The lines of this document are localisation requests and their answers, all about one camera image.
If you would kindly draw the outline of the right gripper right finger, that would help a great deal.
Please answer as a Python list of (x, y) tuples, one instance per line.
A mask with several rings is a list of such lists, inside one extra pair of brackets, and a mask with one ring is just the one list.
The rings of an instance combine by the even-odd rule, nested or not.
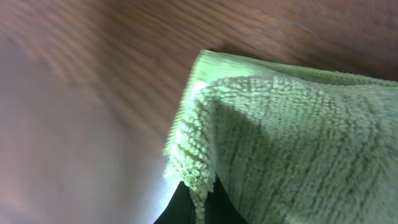
[(216, 176), (213, 191), (205, 201), (206, 224), (247, 224), (230, 201), (220, 179)]

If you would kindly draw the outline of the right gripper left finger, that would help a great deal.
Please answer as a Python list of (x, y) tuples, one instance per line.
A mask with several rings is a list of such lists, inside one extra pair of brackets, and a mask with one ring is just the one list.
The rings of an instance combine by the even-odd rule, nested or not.
[(154, 224), (194, 224), (195, 207), (189, 188), (181, 181), (169, 204)]

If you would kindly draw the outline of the light green cloth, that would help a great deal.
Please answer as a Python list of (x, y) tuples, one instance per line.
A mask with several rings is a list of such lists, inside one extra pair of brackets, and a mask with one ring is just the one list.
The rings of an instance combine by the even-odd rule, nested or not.
[(197, 223), (216, 179), (249, 223), (396, 223), (397, 83), (203, 50), (165, 153)]

